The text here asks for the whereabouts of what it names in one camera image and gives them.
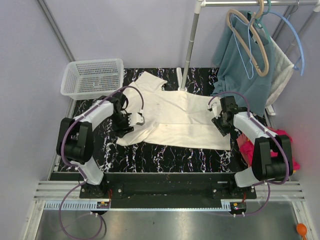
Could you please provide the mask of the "cream white t shirt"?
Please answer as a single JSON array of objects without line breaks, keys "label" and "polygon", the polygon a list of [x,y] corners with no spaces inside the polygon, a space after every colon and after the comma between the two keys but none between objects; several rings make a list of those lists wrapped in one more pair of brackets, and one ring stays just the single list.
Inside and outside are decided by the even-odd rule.
[{"label": "cream white t shirt", "polygon": [[145,123],[135,125],[133,132],[118,138],[120,146],[141,142],[182,148],[231,149],[230,136],[222,136],[208,111],[209,96],[185,91],[165,91],[167,81],[148,72],[124,90],[128,98],[128,113],[143,109]]}]

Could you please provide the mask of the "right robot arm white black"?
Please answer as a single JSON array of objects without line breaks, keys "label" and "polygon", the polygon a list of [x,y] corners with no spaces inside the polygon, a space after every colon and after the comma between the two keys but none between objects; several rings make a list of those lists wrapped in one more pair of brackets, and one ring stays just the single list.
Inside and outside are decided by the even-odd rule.
[{"label": "right robot arm white black", "polygon": [[251,166],[234,175],[235,181],[227,185],[228,195],[236,199],[244,194],[245,187],[284,184],[294,171],[289,136],[279,135],[261,124],[251,113],[247,99],[245,107],[240,107],[233,95],[217,101],[215,98],[209,100],[207,109],[213,113],[211,121],[221,135],[225,137],[238,129],[253,143]]}]

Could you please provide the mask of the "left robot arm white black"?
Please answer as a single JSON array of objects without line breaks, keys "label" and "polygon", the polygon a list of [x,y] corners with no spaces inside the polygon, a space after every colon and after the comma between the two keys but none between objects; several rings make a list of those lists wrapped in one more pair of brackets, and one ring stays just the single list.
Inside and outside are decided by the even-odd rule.
[{"label": "left robot arm white black", "polygon": [[65,117],[60,123],[56,152],[63,162],[79,170],[90,192],[97,198],[108,193],[107,180],[98,167],[94,153],[94,130],[105,120],[111,119],[115,136],[122,138],[134,130],[130,126],[130,113],[125,111],[128,98],[121,92],[104,100],[104,96],[84,113]]}]

